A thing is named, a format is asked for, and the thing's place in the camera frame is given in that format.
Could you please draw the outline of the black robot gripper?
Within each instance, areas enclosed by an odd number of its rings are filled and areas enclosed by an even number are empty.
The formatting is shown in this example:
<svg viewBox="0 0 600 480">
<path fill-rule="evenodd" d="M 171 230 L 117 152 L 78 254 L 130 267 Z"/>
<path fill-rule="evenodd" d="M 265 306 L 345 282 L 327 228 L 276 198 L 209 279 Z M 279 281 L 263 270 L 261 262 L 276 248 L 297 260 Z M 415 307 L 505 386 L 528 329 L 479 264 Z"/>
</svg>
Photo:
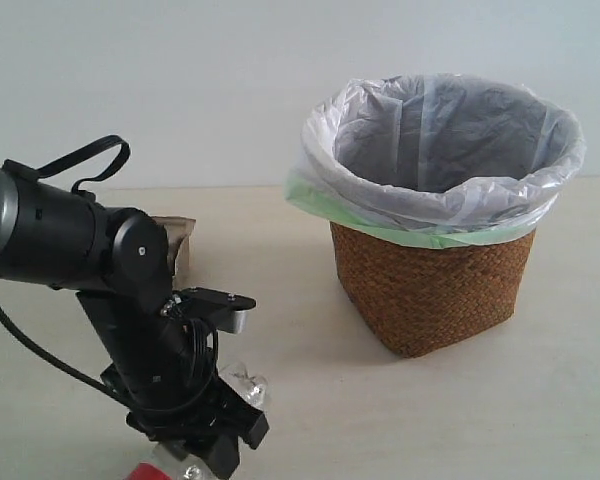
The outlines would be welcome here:
<svg viewBox="0 0 600 480">
<path fill-rule="evenodd" d="M 152 440 L 183 440 L 219 394 L 219 332 L 202 319 L 102 319 L 98 337 L 111 364 L 105 391 L 129 409 L 127 423 Z M 269 432 L 269 383 L 264 377 L 224 377 L 222 410 L 251 449 Z M 218 478 L 240 465 L 236 437 L 206 439 L 199 457 Z"/>
</svg>

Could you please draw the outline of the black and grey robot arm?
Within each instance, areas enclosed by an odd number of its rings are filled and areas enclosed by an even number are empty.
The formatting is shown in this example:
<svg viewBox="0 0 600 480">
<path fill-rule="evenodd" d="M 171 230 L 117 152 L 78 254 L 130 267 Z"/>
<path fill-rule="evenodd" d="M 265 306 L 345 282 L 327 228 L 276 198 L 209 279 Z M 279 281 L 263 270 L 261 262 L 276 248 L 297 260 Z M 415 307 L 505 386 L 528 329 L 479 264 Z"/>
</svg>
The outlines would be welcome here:
<svg viewBox="0 0 600 480">
<path fill-rule="evenodd" d="M 219 479 L 257 448 L 264 413 L 219 374 L 218 335 L 252 298 L 172 284 L 165 228 L 135 208 L 42 184 L 0 167 L 0 279 L 72 290 L 111 363 L 89 385 L 128 410 L 127 424 L 199 458 Z"/>
</svg>

